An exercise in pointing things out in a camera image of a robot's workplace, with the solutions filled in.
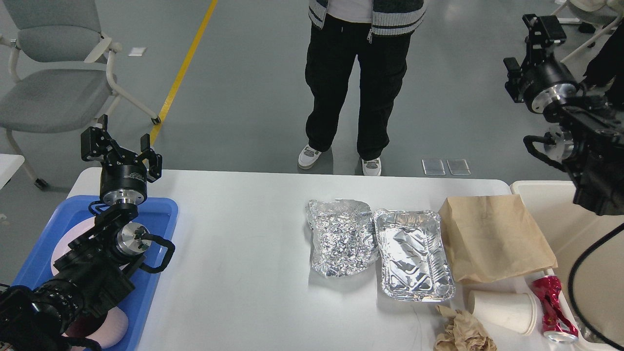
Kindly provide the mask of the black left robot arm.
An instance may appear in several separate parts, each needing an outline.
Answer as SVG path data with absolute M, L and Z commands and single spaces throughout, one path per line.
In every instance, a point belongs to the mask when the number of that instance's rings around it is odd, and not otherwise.
M 136 270 L 161 273 L 174 255 L 173 242 L 135 222 L 147 184 L 162 175 L 162 156 L 149 134 L 140 139 L 140 154 L 120 147 L 107 122 L 103 114 L 81 134 L 81 158 L 101 163 L 99 200 L 88 206 L 94 226 L 54 262 L 53 278 L 33 290 L 13 285 L 1 294 L 0 339 L 9 351 L 100 351 L 95 340 L 65 332 L 82 316 L 100 318 L 118 306 L 135 289 Z

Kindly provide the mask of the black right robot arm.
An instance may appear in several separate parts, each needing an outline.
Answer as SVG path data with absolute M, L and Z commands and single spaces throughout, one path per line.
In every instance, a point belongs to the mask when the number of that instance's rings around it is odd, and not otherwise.
M 551 132 L 526 136 L 530 155 L 563 173 L 576 187 L 573 203 L 601 215 L 623 213 L 623 22 L 578 82 L 554 51 L 566 41 L 555 16 L 524 14 L 526 56 L 503 60 L 513 102 L 542 114 Z

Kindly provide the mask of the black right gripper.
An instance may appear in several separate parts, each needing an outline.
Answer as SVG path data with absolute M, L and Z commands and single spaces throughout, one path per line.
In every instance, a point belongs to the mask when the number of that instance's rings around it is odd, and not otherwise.
M 517 58 L 503 59 L 507 70 L 505 89 L 515 103 L 524 103 L 531 113 L 544 114 L 557 102 L 566 102 L 580 90 L 572 73 L 554 56 L 567 35 L 554 15 L 524 14 L 528 28 L 526 55 L 520 65 Z

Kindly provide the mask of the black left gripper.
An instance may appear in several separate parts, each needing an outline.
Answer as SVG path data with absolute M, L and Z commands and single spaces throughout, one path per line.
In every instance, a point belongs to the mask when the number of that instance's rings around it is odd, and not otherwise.
M 80 134 L 80 157 L 102 164 L 99 196 L 102 202 L 140 205 L 148 198 L 147 181 L 154 183 L 162 176 L 162 155 L 151 147 L 150 134 L 140 138 L 138 155 L 119 146 L 108 133 L 107 125 L 108 116 L 102 114 L 96 126 L 87 127 Z

